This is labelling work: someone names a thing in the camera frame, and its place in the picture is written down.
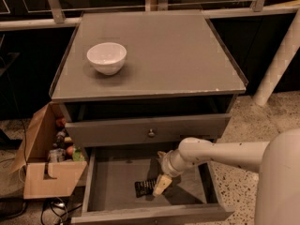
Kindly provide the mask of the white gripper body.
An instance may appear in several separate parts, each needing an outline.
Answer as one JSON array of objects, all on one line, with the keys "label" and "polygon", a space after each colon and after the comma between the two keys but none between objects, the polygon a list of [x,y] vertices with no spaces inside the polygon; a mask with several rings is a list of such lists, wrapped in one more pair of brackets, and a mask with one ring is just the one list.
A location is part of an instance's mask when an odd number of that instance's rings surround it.
[{"label": "white gripper body", "polygon": [[191,163],[184,160],[178,150],[171,150],[160,159],[161,170],[170,177],[177,177],[191,167]]}]

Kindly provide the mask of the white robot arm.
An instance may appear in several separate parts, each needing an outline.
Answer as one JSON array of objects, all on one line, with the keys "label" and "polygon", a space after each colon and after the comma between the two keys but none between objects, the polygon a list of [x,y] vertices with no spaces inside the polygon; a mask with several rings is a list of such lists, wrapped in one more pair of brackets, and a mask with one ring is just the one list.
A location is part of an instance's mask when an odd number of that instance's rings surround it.
[{"label": "white robot arm", "polygon": [[[254,101],[264,105],[299,51],[299,16],[295,14],[282,34],[274,57],[262,71],[244,67]],[[161,194],[174,177],[208,161],[239,167],[259,175],[255,225],[300,223],[300,129],[277,135],[270,142],[217,143],[185,138],[177,149],[159,154],[162,175],[153,194]]]}]

